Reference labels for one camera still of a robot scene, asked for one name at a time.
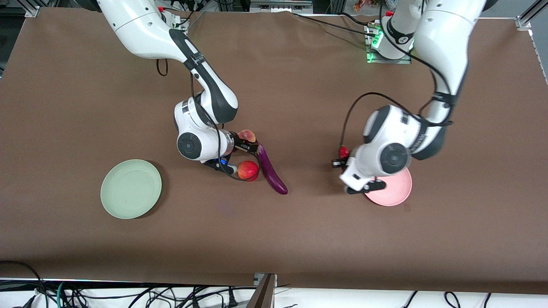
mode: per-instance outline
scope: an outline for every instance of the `brown tabletop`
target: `brown tabletop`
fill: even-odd
[[[363,35],[289,13],[206,13],[190,36],[238,97],[227,128],[256,132],[289,194],[181,157],[182,64],[161,77],[102,14],[45,8],[0,81],[1,259],[49,278],[241,285],[275,272],[294,287],[548,293],[548,87],[512,20],[478,22],[455,125],[439,155],[411,164],[396,207],[344,194],[329,161],[355,98],[382,92],[416,111],[432,93],[427,68],[368,64]],[[348,147],[385,104],[360,103]],[[101,183],[133,158],[159,168],[161,199],[116,219]],[[28,273],[0,269],[10,275]]]

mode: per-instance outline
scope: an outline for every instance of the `green plate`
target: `green plate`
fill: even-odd
[[[149,162],[131,159],[116,165],[101,186],[101,202],[116,218],[131,219],[148,212],[160,197],[162,178]]]

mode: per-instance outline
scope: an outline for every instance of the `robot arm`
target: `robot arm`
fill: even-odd
[[[218,153],[230,153],[233,147],[230,132],[220,130],[219,136],[214,125],[234,119],[238,100],[184,32],[166,24],[165,16],[171,14],[161,13],[153,0],[98,0],[97,4],[132,54],[182,62],[204,88],[195,98],[175,107],[179,152],[202,162],[217,158]]]
[[[432,71],[436,89],[429,112],[420,118],[392,105],[373,112],[363,131],[364,144],[353,150],[339,176],[349,193],[367,192],[377,176],[394,175],[412,157],[430,158],[443,146],[447,126],[442,123],[449,121],[458,101],[468,66],[469,37],[485,0],[434,0],[426,8],[420,7],[421,2],[400,1],[394,16],[384,17],[382,23],[385,40],[408,50],[413,38],[418,57],[440,73]],[[378,51],[383,56],[403,56],[390,42],[381,41]]]

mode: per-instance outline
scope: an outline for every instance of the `purple eggplant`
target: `purple eggplant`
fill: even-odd
[[[257,151],[258,159],[261,162],[262,173],[265,175],[266,180],[272,186],[272,188],[280,195],[287,195],[287,187],[276,174],[270,159],[266,154],[265,148],[259,143],[259,150]]]

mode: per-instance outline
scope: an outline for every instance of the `plate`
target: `plate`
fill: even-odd
[[[120,219],[139,217],[148,212],[160,197],[162,178],[149,162],[131,159],[117,164],[101,186],[101,203]]]
[[[380,176],[377,179],[386,183],[386,188],[368,192],[365,195],[380,206],[392,207],[404,202],[413,187],[411,173],[407,168],[393,176]]]

